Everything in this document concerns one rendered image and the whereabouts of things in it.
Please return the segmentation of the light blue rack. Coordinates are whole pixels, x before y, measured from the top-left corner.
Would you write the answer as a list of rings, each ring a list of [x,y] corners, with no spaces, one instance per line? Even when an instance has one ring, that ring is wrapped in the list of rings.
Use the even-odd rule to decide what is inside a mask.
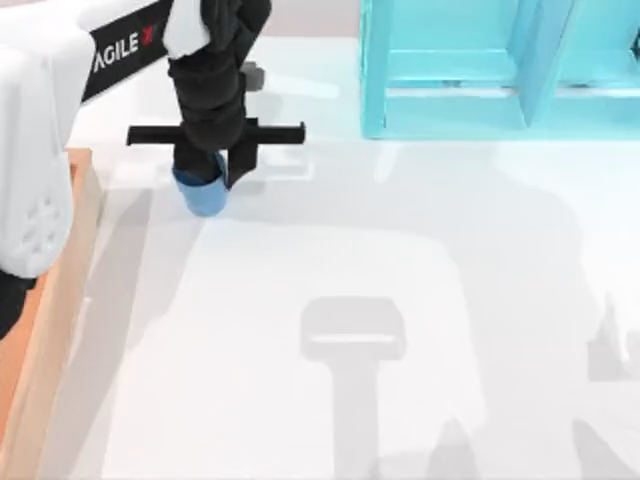
[[[640,140],[640,0],[360,0],[372,139]]]

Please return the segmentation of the blue cup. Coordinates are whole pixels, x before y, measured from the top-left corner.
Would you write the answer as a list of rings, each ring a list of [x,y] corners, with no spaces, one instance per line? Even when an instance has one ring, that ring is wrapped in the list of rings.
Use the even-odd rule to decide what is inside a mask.
[[[173,178],[183,196],[189,211],[198,217],[211,217],[219,214],[227,199],[227,164],[220,152],[208,156],[209,163],[218,170],[217,177],[204,182],[196,175],[172,168]]]

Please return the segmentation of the shallow salmon-coloured box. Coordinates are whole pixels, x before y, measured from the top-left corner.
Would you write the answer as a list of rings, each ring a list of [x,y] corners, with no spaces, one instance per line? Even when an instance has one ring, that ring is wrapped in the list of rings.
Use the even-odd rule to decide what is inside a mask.
[[[59,260],[27,296],[0,341],[0,480],[35,480],[56,392],[66,365],[102,208],[92,151],[69,151],[72,231]]]

